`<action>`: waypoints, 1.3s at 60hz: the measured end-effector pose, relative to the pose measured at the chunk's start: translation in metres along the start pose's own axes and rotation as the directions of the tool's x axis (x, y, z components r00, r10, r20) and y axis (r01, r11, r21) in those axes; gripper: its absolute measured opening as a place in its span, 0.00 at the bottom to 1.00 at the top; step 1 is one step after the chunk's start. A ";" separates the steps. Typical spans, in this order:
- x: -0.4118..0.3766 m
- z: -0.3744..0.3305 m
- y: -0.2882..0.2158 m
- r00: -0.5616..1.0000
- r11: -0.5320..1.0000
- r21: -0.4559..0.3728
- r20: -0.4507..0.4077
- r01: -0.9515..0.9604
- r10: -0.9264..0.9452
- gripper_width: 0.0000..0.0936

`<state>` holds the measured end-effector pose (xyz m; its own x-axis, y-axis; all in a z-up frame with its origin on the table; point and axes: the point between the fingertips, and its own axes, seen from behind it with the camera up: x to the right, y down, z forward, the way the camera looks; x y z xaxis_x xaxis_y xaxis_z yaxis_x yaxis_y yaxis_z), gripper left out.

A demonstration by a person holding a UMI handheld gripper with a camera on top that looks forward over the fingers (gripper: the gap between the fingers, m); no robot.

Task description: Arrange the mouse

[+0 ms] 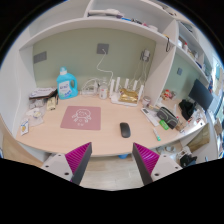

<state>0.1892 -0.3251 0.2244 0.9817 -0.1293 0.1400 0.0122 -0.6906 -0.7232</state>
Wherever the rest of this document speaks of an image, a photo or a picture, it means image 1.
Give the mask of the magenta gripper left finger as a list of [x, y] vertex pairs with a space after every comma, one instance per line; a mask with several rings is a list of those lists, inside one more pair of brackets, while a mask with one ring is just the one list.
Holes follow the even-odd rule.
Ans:
[[42, 169], [79, 185], [92, 154], [92, 143], [86, 143], [72, 151], [50, 156]]

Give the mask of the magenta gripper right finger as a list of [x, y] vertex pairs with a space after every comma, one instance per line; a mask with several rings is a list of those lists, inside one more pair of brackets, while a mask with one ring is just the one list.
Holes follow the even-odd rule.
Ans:
[[132, 154], [144, 185], [148, 185], [182, 169], [168, 155], [158, 155], [138, 143], [133, 144]]

